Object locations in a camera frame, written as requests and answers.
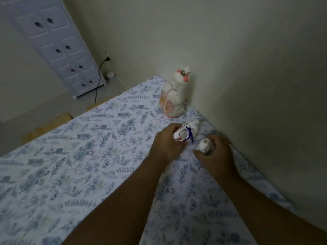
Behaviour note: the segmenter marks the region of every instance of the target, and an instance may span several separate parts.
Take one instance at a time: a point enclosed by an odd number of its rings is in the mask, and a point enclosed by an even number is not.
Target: purple string
[[[193,143],[193,134],[192,134],[192,129],[191,129],[191,128],[188,128],[187,126],[186,126],[186,129],[188,130],[188,138],[185,139],[184,141],[187,141],[188,139],[191,138],[192,143]]]

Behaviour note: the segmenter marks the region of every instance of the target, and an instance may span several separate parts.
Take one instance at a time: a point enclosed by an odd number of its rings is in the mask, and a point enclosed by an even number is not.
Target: forearm
[[[138,244],[163,170],[159,160],[146,158],[63,244]]]
[[[261,244],[327,244],[327,234],[279,206],[240,177],[217,179]]]

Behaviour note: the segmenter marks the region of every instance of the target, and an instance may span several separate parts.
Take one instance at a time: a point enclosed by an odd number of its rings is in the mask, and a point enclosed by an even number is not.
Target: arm
[[[279,206],[239,176],[226,138],[207,137],[215,142],[215,151],[209,156],[199,151],[194,154],[230,197],[259,245],[327,244],[327,233]]]
[[[69,244],[139,244],[161,173],[185,147],[171,123],[158,132],[149,156],[108,198],[97,206],[67,237]]]

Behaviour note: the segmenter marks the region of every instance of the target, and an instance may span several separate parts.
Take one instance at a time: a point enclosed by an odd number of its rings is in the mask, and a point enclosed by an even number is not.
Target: blue leaf pattern
[[[59,245],[148,155],[158,131],[201,118],[187,106],[168,119],[157,106],[165,80],[154,76],[0,158],[0,245]],[[217,133],[204,121],[194,143],[161,176],[141,244],[256,244],[233,204],[193,156]],[[290,203],[232,147],[251,185]]]

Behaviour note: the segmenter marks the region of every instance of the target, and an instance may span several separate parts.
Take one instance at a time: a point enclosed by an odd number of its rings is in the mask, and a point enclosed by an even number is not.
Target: small ceramic figurine
[[[210,139],[204,138],[200,140],[197,150],[206,155],[210,149],[213,149],[213,145],[214,143]]]
[[[192,143],[193,143],[193,138],[198,134],[198,131],[199,131],[199,124],[200,124],[199,119],[194,119],[191,122],[183,124],[182,127],[178,128],[174,132],[174,134],[173,134],[174,139],[177,142],[192,141]]]
[[[159,107],[169,118],[175,118],[185,113],[185,88],[188,85],[189,67],[177,70],[173,78],[167,81],[161,90]]]

